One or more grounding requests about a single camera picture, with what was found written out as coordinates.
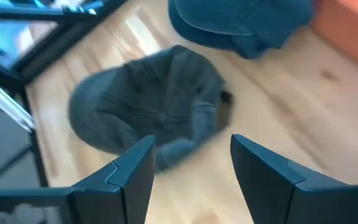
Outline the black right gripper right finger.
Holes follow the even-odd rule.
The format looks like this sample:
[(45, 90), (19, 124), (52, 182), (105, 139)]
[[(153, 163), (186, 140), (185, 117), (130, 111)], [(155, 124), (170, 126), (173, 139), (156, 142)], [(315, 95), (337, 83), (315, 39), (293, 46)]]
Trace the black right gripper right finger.
[(254, 224), (358, 224), (358, 185), (231, 136), (235, 175)]

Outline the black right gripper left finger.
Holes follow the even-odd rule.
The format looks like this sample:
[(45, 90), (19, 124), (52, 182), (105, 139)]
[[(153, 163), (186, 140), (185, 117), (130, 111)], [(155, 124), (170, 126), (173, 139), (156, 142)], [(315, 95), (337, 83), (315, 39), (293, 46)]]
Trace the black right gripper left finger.
[(155, 172), (155, 136), (73, 185), (74, 224), (144, 224)]

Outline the grey cap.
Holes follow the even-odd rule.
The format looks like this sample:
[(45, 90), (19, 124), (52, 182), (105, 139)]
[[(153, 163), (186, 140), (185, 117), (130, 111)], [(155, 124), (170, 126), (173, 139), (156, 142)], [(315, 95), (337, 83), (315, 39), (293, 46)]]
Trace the grey cap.
[(122, 154), (156, 137), (155, 170), (179, 165), (226, 124), (232, 95), (203, 55), (175, 45), (84, 78), (73, 90), (73, 132), (104, 152)]

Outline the navy blue cap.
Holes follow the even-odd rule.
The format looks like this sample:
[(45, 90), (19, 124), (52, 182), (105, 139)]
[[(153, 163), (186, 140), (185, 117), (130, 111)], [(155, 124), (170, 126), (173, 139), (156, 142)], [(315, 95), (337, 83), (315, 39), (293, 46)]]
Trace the navy blue cap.
[(183, 38), (253, 59), (309, 23), (313, 0), (168, 0), (168, 15)]

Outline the grey side stand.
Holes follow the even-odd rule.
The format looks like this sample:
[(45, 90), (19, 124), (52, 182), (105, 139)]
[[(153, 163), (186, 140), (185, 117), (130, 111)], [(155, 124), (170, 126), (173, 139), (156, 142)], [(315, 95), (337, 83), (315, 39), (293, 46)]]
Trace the grey side stand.
[(35, 122), (32, 116), (2, 88), (0, 88), (0, 109), (27, 132), (35, 130)]

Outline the orange plastic bin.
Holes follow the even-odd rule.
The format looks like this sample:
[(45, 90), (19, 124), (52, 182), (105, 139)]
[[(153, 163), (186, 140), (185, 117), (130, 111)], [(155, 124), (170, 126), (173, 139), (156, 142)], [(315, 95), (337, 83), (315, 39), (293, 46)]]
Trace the orange plastic bin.
[(313, 0), (313, 31), (358, 64), (358, 0)]

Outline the black metal frame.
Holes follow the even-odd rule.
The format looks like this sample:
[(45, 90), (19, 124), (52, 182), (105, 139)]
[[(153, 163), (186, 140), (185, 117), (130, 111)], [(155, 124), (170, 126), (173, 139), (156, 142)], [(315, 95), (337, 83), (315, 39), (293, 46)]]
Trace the black metal frame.
[[(30, 4), (18, 4), (12, 7), (0, 6), (0, 21), (50, 21), (57, 23), (57, 26), (49, 34), (14, 65), (6, 68), (0, 64), (0, 88), (31, 115), (29, 100), (25, 92), (26, 86), (61, 59), (84, 36), (88, 35), (125, 2), (126, 0), (83, 0), (79, 5), (62, 5), (59, 8), (38, 7)], [(30, 144), (0, 167), (0, 175), (26, 154), (32, 153), (40, 185), (46, 187), (48, 181), (38, 140), (35, 136), (36, 130), (27, 132), (27, 134)]]

